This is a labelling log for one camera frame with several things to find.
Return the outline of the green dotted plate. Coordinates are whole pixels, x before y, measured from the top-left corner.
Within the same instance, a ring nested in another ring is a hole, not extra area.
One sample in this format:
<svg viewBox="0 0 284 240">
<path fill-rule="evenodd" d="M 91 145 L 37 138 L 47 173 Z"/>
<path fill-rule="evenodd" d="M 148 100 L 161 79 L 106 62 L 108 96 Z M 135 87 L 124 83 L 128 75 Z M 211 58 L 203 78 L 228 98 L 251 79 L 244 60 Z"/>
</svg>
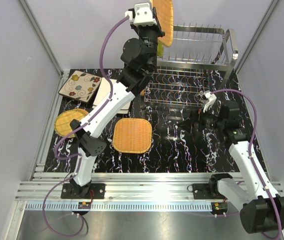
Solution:
<svg viewBox="0 0 284 240">
<path fill-rule="evenodd" d="M 162 58 L 163 55 L 164 55 L 164 45 L 161 42 L 158 42 L 157 57 Z"/>
</svg>

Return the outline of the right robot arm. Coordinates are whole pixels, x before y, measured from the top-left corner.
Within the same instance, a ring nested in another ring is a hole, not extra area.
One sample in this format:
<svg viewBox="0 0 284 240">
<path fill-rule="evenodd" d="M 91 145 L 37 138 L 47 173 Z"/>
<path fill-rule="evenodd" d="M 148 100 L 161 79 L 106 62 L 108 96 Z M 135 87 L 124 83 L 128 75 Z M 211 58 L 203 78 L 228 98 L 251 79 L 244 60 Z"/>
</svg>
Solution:
<svg viewBox="0 0 284 240">
<path fill-rule="evenodd" d="M 235 160 L 246 190 L 243 190 L 229 173 L 211 176 L 208 193 L 215 199 L 229 200 L 240 214 L 243 228 L 249 234 L 284 229 L 284 196 L 280 196 L 267 178 L 259 161 L 251 159 L 254 148 L 250 136 L 240 122 L 237 102 L 228 101 L 221 105 L 215 116 L 198 109 L 178 124 L 183 130 L 198 137 L 204 129 L 215 130 L 220 142 L 225 144 Z"/>
</svg>

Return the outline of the white black-rimmed square plate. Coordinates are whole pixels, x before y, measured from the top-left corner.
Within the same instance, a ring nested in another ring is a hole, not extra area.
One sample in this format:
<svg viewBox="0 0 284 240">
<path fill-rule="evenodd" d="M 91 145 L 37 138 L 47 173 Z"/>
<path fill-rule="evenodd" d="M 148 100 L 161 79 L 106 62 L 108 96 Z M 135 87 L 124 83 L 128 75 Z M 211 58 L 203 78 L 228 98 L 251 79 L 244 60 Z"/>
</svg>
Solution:
<svg viewBox="0 0 284 240">
<path fill-rule="evenodd" d="M 110 84 L 109 82 L 103 77 L 102 81 L 99 85 L 96 97 L 94 99 L 92 108 L 94 109 L 95 107 L 97 107 L 100 102 L 106 97 L 109 96 L 109 92 L 110 92 Z"/>
</svg>

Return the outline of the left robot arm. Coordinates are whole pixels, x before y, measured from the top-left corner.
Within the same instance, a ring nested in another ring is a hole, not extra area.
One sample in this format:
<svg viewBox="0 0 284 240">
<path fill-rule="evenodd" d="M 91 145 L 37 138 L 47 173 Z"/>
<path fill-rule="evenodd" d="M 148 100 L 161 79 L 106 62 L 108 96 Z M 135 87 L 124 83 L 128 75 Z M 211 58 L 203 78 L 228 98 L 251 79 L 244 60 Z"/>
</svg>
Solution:
<svg viewBox="0 0 284 240">
<path fill-rule="evenodd" d="M 102 131 L 123 106 L 142 92 L 157 67 L 158 38 L 165 33 L 155 7 L 149 2 L 139 3 L 126 11 L 125 17 L 130 20 L 130 26 L 138 38 L 127 40 L 123 46 L 121 60 L 124 68 L 120 76 L 110 84 L 109 94 L 89 115 L 70 124 L 79 142 L 75 173 L 70 185 L 72 193 L 79 199 L 88 196 L 95 159 L 107 146 L 101 138 Z"/>
</svg>

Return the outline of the green wicker plate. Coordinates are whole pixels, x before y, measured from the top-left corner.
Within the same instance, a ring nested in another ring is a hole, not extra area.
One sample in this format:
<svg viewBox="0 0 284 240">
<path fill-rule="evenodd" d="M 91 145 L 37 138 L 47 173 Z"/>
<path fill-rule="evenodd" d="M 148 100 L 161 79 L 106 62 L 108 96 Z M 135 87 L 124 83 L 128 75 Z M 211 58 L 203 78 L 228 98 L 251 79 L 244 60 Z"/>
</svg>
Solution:
<svg viewBox="0 0 284 240">
<path fill-rule="evenodd" d="M 84 109 L 76 108 L 72 110 L 67 110 L 56 118 L 54 122 L 54 130 L 60 136 L 64 137 L 70 132 L 72 132 L 72 128 L 70 123 L 72 120 L 81 120 L 85 116 L 87 116 L 89 112 Z"/>
</svg>

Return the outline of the floral square ceramic plate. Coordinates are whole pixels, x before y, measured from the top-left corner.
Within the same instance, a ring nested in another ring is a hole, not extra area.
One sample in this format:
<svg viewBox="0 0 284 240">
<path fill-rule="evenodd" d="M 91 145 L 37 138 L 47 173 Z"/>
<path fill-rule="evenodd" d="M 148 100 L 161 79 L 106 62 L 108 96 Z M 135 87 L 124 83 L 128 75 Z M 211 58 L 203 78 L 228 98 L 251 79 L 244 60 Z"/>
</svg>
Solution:
<svg viewBox="0 0 284 240">
<path fill-rule="evenodd" d="M 88 103 L 98 89 L 102 78 L 76 70 L 70 75 L 58 94 L 83 103 Z"/>
</svg>

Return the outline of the large woven wicker plate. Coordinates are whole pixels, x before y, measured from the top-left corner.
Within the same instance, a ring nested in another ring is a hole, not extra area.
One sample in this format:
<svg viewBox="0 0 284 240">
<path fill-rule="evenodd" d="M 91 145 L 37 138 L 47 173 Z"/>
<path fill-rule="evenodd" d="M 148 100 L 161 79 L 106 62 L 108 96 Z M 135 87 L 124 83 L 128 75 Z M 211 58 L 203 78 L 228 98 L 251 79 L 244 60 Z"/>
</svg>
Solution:
<svg viewBox="0 0 284 240">
<path fill-rule="evenodd" d="M 152 144 L 152 125 L 143 118 L 123 118 L 115 125 L 112 143 L 120 153 L 145 153 Z"/>
</svg>

